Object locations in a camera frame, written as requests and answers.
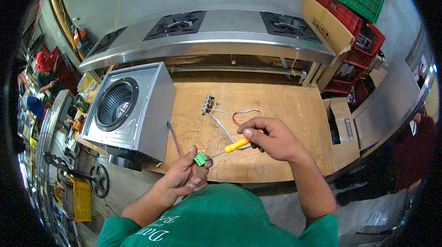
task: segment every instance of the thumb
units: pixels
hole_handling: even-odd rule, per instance
[[[180,159],[178,163],[181,165],[181,167],[191,166],[194,163],[193,158],[196,156],[197,152],[197,147],[195,145],[192,145],[189,152],[182,159]]]
[[[256,129],[246,128],[243,131],[243,135],[248,140],[250,140],[254,144],[261,146],[265,150],[268,149],[268,147],[272,145],[273,139],[270,138],[268,135],[265,135]]]

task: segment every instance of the fingernail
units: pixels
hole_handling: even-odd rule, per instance
[[[253,132],[250,129],[244,129],[244,131],[243,131],[243,135],[248,139],[251,138],[252,133]]]

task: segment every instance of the screwdriver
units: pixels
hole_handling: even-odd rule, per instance
[[[240,140],[238,140],[237,142],[235,142],[234,144],[227,145],[227,146],[224,148],[224,151],[222,151],[221,153],[216,154],[216,155],[213,156],[213,157],[208,158],[207,160],[213,159],[213,158],[215,158],[215,157],[217,157],[217,156],[219,156],[219,155],[222,155],[222,154],[224,154],[224,153],[230,153],[230,152],[233,152],[233,151],[235,151],[238,147],[244,146],[244,145],[249,144],[249,143],[250,143],[250,140],[248,140],[247,138],[243,137],[243,138],[241,138]]]

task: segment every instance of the stainless steel stove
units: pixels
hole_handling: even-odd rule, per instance
[[[139,159],[163,162],[176,89],[163,62],[108,73],[81,137],[104,145],[109,162],[141,171]]]
[[[81,63],[81,70],[143,59],[207,54],[273,56],[324,65],[334,58],[334,52],[316,28],[295,13],[176,12],[111,30],[104,38],[106,45],[100,41],[99,48],[95,47]]]

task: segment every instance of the white wire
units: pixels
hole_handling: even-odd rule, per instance
[[[215,106],[216,106],[217,104],[218,104],[218,103],[215,103],[215,104],[213,105],[212,110],[210,110],[210,112],[209,112],[209,115],[210,115],[210,116],[211,116],[211,117],[212,117],[212,118],[218,123],[218,125],[221,127],[221,129],[224,130],[224,133],[229,137],[229,139],[231,140],[231,142],[234,144],[235,141],[234,141],[233,138],[230,136],[230,134],[229,134],[229,132],[227,131],[227,129],[223,126],[223,124],[221,124],[221,122],[219,122],[219,120],[218,120],[216,117],[214,117],[214,115],[212,114],[212,112],[213,112],[213,111],[215,111],[215,112],[222,112],[222,113],[226,113],[226,114],[229,114],[229,115],[233,115],[233,114],[235,114],[236,112],[225,112],[225,111],[221,111],[221,110],[215,110],[214,108],[215,108]],[[251,110],[246,110],[246,111],[240,111],[240,112],[237,112],[237,113],[246,113],[246,112],[252,112],[252,111],[260,112],[260,113],[261,113],[261,116],[262,116],[262,117],[264,116],[264,113],[263,113],[261,110],[259,110],[259,109],[251,109]],[[244,146],[242,146],[242,147],[238,147],[238,149],[243,150],[243,149],[246,149],[246,148],[249,148],[249,147],[250,147],[250,144],[246,144],[246,145],[244,145]]]

